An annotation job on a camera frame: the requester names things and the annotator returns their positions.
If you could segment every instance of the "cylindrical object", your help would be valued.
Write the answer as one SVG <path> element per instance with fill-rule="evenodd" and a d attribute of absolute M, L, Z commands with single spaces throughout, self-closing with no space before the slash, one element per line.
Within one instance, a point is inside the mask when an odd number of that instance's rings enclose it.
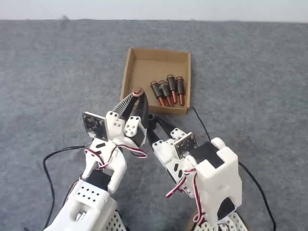
<path fill-rule="evenodd" d="M 175 79 L 176 83 L 177 83 L 177 90 L 178 90 L 178 95 L 180 98 L 180 105 L 183 106 L 185 104 L 184 102 L 184 80 L 182 76 L 176 77 Z"/>
<path fill-rule="evenodd" d="M 173 102 L 171 100 L 171 93 L 166 81 L 161 80 L 158 82 L 159 88 L 163 92 L 164 97 L 167 99 L 169 107 L 173 107 Z"/>
<path fill-rule="evenodd" d="M 156 120 L 155 120 L 155 116 L 153 114 L 149 114 L 148 123 L 149 123 L 149 126 L 148 126 L 149 129 L 151 129 L 151 130 L 156 129 Z"/>
<path fill-rule="evenodd" d="M 156 81 L 152 81 L 151 82 L 151 89 L 155 95 L 155 98 L 157 98 L 160 102 L 160 104 L 165 107 L 165 102 L 163 100 L 163 92 L 160 90 L 159 88 L 159 84 Z"/>
<path fill-rule="evenodd" d="M 177 95 L 176 95 L 176 83 L 175 83 L 175 78 L 173 75 L 167 75 L 167 82 L 170 88 L 170 91 L 172 93 L 172 99 L 173 99 L 173 103 L 177 103 L 178 99 L 177 99 Z"/>

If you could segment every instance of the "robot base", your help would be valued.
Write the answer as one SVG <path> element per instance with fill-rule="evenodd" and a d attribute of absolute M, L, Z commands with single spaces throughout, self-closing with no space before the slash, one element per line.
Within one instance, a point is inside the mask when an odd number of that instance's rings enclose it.
<path fill-rule="evenodd" d="M 188 230 L 189 231 L 249 231 L 243 219 L 238 215 L 237 212 L 231 213 L 229 216 L 224 218 L 220 224 L 216 226 L 211 226 L 209 223 L 204 222 L 201 226 L 193 224 L 193 226 L 188 228 Z"/>

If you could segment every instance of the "black cylinder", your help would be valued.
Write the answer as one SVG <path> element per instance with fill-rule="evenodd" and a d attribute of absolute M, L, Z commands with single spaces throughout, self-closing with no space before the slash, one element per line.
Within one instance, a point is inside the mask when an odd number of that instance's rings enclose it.
<path fill-rule="evenodd" d="M 159 88 L 159 84 L 156 81 L 151 82 L 151 88 L 156 98 L 163 96 L 163 93 Z"/>
<path fill-rule="evenodd" d="M 170 89 L 169 89 L 166 81 L 164 81 L 164 80 L 160 81 L 159 82 L 159 88 L 163 92 L 164 97 L 171 95 Z"/>
<path fill-rule="evenodd" d="M 167 75 L 167 82 L 170 87 L 170 90 L 177 90 L 175 85 L 175 78 L 173 75 Z"/>
<path fill-rule="evenodd" d="M 175 80 L 176 80 L 176 83 L 177 83 L 178 94 L 184 94 L 184 80 L 183 80 L 183 77 L 179 76 Z"/>
<path fill-rule="evenodd" d="M 151 130 L 156 129 L 156 119 L 155 119 L 155 116 L 153 114 L 149 114 L 148 123 L 149 123 L 149 126 L 148 126 L 149 129 L 151 129 Z"/>

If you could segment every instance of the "perforated metal plate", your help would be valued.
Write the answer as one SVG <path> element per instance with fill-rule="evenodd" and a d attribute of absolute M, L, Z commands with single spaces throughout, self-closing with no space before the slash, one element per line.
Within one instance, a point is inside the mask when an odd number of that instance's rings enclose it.
<path fill-rule="evenodd" d="M 124 227 L 121 217 L 117 211 L 115 211 L 111 216 L 103 231 L 126 231 L 126 228 Z"/>
<path fill-rule="evenodd" d="M 201 226 L 196 226 L 193 231 L 218 231 L 218 227 L 220 227 L 222 231 L 248 231 L 236 212 L 231 213 L 216 226 L 211 226 L 209 223 L 205 222 Z"/>

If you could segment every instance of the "bullet-shaped object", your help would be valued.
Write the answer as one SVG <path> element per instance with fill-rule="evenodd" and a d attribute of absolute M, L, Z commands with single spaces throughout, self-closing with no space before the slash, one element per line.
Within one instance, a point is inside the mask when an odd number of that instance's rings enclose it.
<path fill-rule="evenodd" d="M 158 82 L 160 90 L 163 92 L 164 97 L 167 99 L 169 107 L 173 107 L 173 102 L 171 100 L 171 93 L 166 81 L 161 80 Z"/>
<path fill-rule="evenodd" d="M 178 90 L 178 95 L 180 98 L 180 105 L 183 106 L 185 101 L 184 101 L 184 80 L 182 76 L 178 76 L 175 79 L 176 83 L 177 83 L 177 90 Z"/>
<path fill-rule="evenodd" d="M 163 100 L 163 92 L 159 88 L 159 84 L 156 81 L 151 82 L 151 89 L 155 95 L 155 97 L 159 100 L 160 104 L 165 107 L 165 102 Z"/>
<path fill-rule="evenodd" d="M 167 75 L 167 82 L 170 88 L 170 91 L 172 93 L 172 99 L 173 99 L 173 103 L 177 103 L 178 102 L 178 98 L 177 98 L 177 94 L 176 94 L 176 84 L 175 84 L 175 78 L 173 75 Z"/>

